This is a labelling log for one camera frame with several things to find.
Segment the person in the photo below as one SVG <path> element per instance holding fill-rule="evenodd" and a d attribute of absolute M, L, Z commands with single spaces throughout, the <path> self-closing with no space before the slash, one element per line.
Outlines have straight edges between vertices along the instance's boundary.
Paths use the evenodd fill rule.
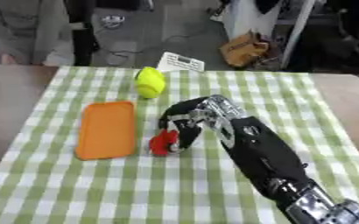
<path fill-rule="evenodd" d="M 0 64 L 74 63 L 63 0 L 0 0 Z"/>

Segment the yellow ball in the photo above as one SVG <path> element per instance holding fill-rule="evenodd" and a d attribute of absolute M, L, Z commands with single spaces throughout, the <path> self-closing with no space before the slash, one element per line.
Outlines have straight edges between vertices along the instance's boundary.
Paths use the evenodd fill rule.
<path fill-rule="evenodd" d="M 165 76 L 153 67 L 143 68 L 135 82 L 137 92 L 144 98 L 155 98 L 165 89 Z"/>

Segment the green and white tablecloth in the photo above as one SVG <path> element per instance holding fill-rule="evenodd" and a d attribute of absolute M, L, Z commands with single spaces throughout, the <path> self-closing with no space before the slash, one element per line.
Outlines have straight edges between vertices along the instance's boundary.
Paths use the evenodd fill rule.
<path fill-rule="evenodd" d="M 0 223 L 287 223 L 210 130 L 178 156 L 147 155 L 165 109 L 211 94 L 227 96 L 277 131 L 335 199 L 359 201 L 359 152 L 308 74 L 172 72 L 159 98 L 143 100 L 132 86 L 136 72 L 59 70 L 0 164 Z M 84 107 L 122 100 L 136 105 L 137 153 L 75 158 Z"/>

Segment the black bag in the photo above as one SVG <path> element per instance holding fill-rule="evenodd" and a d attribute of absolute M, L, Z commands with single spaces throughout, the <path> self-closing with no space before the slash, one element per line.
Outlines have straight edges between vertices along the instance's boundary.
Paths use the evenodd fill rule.
<path fill-rule="evenodd" d="M 140 6 L 140 0 L 97 0 L 96 6 L 99 8 L 136 11 Z"/>

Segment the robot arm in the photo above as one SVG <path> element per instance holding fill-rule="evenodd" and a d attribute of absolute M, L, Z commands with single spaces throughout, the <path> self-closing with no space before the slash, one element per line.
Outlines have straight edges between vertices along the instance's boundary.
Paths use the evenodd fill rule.
<path fill-rule="evenodd" d="M 291 223 L 359 223 L 358 203 L 335 204 L 278 135 L 221 95 L 171 106 L 159 120 L 163 131 L 150 141 L 151 152 L 158 155 L 157 145 L 165 152 L 160 156 L 185 150 L 201 133 L 198 123 L 215 132 L 243 175 Z M 165 133 L 172 134 L 170 141 Z"/>

